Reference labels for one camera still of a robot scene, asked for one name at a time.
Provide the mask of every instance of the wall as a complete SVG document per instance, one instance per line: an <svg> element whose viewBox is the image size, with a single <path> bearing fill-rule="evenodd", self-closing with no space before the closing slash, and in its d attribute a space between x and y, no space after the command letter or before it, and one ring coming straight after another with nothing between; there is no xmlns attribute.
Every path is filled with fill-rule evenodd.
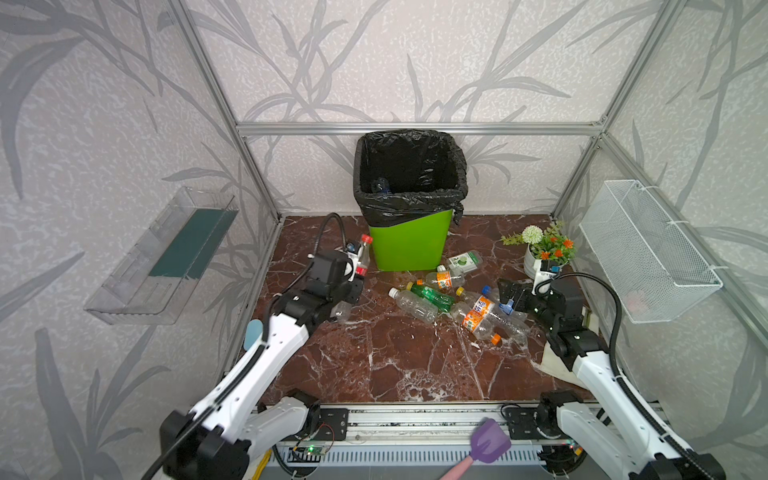
<svg viewBox="0 0 768 480"><path fill-rule="evenodd" d="M688 2L611 133L762 305L768 303L768 6ZM603 180L622 178L598 154L564 218L576 228ZM579 270L600 273L582 247ZM590 288L602 304L603 293ZM603 317L612 318L609 310ZM768 468L766 350L721 293L671 323L622 327L620 352L647 398L658 398L692 446L729 478Z"/></svg>
<svg viewBox="0 0 768 480"><path fill-rule="evenodd" d="M0 5L0 478L138 478L217 381L263 259L274 222L164 5ZM183 185L240 212L181 318L86 313Z"/></svg>
<svg viewBox="0 0 768 480"><path fill-rule="evenodd" d="M187 3L240 122L596 121L661 5ZM281 210L359 212L354 137L250 144ZM582 137L462 138L473 151L465 212L549 213L584 145Z"/></svg>

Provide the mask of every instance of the red marble surface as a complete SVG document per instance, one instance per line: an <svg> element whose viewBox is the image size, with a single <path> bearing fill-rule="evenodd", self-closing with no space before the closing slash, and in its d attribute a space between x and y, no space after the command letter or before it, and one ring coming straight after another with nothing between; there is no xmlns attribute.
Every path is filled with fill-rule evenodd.
<svg viewBox="0 0 768 480"><path fill-rule="evenodd" d="M306 265L321 221L322 217L286 219L254 318L260 318L266 300ZM368 233L362 217L344 217L343 221L348 238L358 240L361 233ZM484 263L468 275L465 287L469 291L494 286L499 277L528 280L522 266L524 247L505 247L499 238L530 224L544 227L548 222L545 215L463 217L458 227L451 225L444 258L473 249L482 255ZM321 248L339 244L338 227L331 222ZM326 403L525 401L537 400L542 392L554 389L572 389L581 398L591 398L585 390L534 367L541 361L545 338L532 321L527 346L493 346L478 341L446 316L428 326L404 314L387 293L424 274L379 272L374 263L349 322L320 326L283 367L262 400L275 403L294 388Z"/></svg>

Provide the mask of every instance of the white wire mesh basket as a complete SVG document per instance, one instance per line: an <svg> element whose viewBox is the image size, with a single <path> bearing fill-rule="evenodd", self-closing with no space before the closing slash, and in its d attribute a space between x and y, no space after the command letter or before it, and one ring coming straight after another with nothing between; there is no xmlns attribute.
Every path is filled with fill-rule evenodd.
<svg viewBox="0 0 768 480"><path fill-rule="evenodd" d="M723 286L637 180L608 180L581 231L632 323L668 322Z"/></svg>

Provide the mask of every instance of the dark green board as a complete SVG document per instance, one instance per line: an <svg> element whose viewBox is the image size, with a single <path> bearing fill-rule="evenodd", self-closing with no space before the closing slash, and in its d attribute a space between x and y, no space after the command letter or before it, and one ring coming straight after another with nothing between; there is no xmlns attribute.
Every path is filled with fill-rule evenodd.
<svg viewBox="0 0 768 480"><path fill-rule="evenodd" d="M199 280L236 215L236 210L195 210L154 264L149 276Z"/></svg>

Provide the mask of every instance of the green plastic bottle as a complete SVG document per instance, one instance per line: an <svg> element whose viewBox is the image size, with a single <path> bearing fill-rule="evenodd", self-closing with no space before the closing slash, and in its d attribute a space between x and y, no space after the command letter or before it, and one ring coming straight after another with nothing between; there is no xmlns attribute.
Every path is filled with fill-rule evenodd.
<svg viewBox="0 0 768 480"><path fill-rule="evenodd" d="M415 285L413 282L408 282L406 290L410 290L416 295L429 300L431 303L437 306L437 310L442 313L448 313L451 311L451 307L455 300L450 295L445 295L437 290L426 285Z"/></svg>

